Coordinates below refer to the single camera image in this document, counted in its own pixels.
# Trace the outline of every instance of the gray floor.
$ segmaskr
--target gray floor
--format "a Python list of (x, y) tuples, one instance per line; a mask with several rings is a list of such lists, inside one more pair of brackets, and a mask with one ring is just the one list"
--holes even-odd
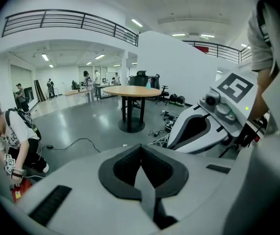
[[(144, 122), (145, 128), (138, 133), (126, 133), (118, 128), (118, 121), (122, 118), (121, 97), (112, 97), (94, 101), (88, 104), (81, 104), (66, 109), (58, 110), (34, 120), (42, 134), (41, 146), (53, 145), (57, 149), (66, 148), (79, 138), (89, 138), (93, 141), (99, 151), (122, 146), (123, 144), (134, 145), (137, 143), (148, 144), (157, 140), (149, 136), (149, 131), (165, 130), (165, 121), (160, 115), (163, 109), (180, 114), (184, 108), (176, 105), (146, 100)], [(134, 108), (132, 115), (139, 117), (140, 109)], [(215, 148), (201, 153), (200, 156), (218, 157), (224, 148)], [(50, 165), (50, 172), (60, 168), (67, 162), (96, 154), (88, 140), (76, 142), (67, 150), (54, 150), (43, 148), (42, 156)], [(235, 159), (238, 152), (230, 149), (224, 158)]]

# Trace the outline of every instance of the desk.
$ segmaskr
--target desk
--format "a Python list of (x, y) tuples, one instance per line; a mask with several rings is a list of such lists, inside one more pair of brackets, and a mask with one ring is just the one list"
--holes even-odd
[(101, 89), (104, 89), (106, 87), (111, 87), (111, 86), (115, 86), (113, 84), (111, 85), (108, 85), (108, 84), (105, 84), (105, 85), (94, 85), (95, 87), (95, 94), (96, 94), (96, 99), (104, 99), (104, 98), (108, 98), (108, 97), (113, 97), (113, 96), (117, 96), (117, 95), (107, 95), (107, 96), (102, 96), (102, 93), (101, 93)]
[(77, 90), (69, 91), (69, 92), (65, 93), (65, 96), (77, 95), (77, 94), (81, 94), (81, 93), (86, 93), (87, 98), (88, 98), (87, 101), (91, 102), (90, 96), (92, 97), (93, 95), (91, 95), (91, 91), (88, 91), (88, 90), (80, 90), (79, 92)]
[[(142, 86), (113, 86), (104, 88), (108, 94), (122, 96), (122, 120), (119, 121), (118, 127), (120, 130), (129, 133), (142, 131), (145, 127), (143, 121), (145, 97), (158, 96), (161, 94), (160, 90), (147, 89)], [(140, 118), (132, 117), (132, 100), (135, 97), (141, 97), (141, 115)], [(127, 121), (126, 121), (126, 99), (127, 99)]]

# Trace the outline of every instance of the ceiling light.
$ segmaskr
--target ceiling light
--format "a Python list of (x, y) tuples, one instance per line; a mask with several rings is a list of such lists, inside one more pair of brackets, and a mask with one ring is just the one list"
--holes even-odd
[(213, 35), (201, 34), (201, 37), (215, 37)]
[(49, 59), (48, 59), (46, 54), (42, 54), (42, 57), (45, 59), (45, 61), (49, 61)]
[(96, 57), (95, 59), (100, 59), (100, 58), (102, 58), (102, 57), (104, 57), (105, 55), (104, 54), (102, 54), (102, 55), (99, 55), (98, 57)]
[(134, 22), (137, 26), (143, 27), (136, 19), (131, 19), (132, 22)]
[(182, 37), (185, 36), (184, 33), (173, 34), (173, 37)]

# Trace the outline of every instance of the black pants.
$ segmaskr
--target black pants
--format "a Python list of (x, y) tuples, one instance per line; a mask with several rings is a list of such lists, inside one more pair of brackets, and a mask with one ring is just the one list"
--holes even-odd
[(50, 97), (51, 97), (51, 94), (53, 95), (52, 97), (55, 97), (55, 91), (53, 90), (53, 87), (51, 88), (51, 93), (49, 90), (48, 90), (48, 93), (50, 94)]
[(21, 104), (21, 108), (22, 108), (22, 110), (23, 110), (24, 112), (28, 112), (28, 111), (29, 111), (28, 105), (27, 105), (27, 102), (26, 102), (26, 101), (21, 102), (20, 104)]
[[(38, 148), (38, 140), (28, 139), (28, 153), (23, 165), (26, 165), (38, 172), (43, 172), (43, 169), (46, 167), (46, 161), (36, 153)], [(13, 159), (17, 159), (19, 150), (16, 150), (12, 147), (9, 148), (8, 154), (11, 155)]]

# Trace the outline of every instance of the glossy floor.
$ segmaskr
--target glossy floor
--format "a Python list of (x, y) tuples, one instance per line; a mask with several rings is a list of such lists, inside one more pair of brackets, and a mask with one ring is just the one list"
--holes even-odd
[[(34, 123), (42, 134), (42, 146), (53, 145), (55, 148), (64, 149), (80, 138), (92, 140), (99, 151), (124, 144), (148, 144), (158, 139), (149, 136), (150, 130), (163, 130), (164, 134), (167, 134), (164, 127), (165, 121), (160, 115), (163, 109), (176, 114), (180, 114), (184, 110), (184, 108), (172, 104), (165, 106), (162, 102), (155, 104), (146, 101), (145, 128), (138, 133), (126, 133), (118, 128), (118, 121), (122, 118), (121, 97), (112, 97), (91, 103), (85, 103), (84, 98), (77, 98), (75, 101), (70, 99), (71, 96), (64, 99), (63, 97), (65, 96), (38, 103), (32, 111), (33, 118), (36, 114), (38, 115)], [(132, 115), (139, 117), (140, 110), (134, 108)], [(216, 147), (201, 154), (201, 156), (218, 157), (221, 152), (222, 149)], [(47, 149), (46, 147), (42, 149), (42, 156), (50, 165), (50, 173), (73, 159), (96, 153), (97, 151), (88, 140), (80, 140), (66, 150)], [(237, 153), (229, 151), (225, 157), (235, 159), (236, 156)]]

